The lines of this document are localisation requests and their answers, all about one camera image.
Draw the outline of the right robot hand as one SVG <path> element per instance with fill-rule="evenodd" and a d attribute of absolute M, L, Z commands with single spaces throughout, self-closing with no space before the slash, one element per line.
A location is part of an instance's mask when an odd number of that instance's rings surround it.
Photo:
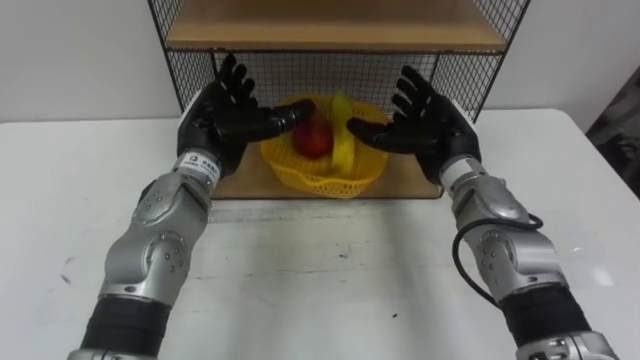
<path fill-rule="evenodd" d="M 347 129 L 363 144 L 388 153 L 413 155 L 426 179 L 439 185 L 440 171 L 457 158 L 482 160 L 470 123 L 446 96 L 405 65 L 391 98 L 397 110 L 386 124 L 353 117 Z"/>

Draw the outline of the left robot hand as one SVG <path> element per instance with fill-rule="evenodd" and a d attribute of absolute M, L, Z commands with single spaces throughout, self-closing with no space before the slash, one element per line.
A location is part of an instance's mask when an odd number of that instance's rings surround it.
<path fill-rule="evenodd" d="M 236 172 L 249 143 L 279 137 L 307 122 L 316 110 L 303 99 L 289 105 L 262 107 L 252 95 L 255 81 L 232 54 L 183 112 L 177 132 L 177 154 L 204 151 L 221 166 L 221 175 Z"/>

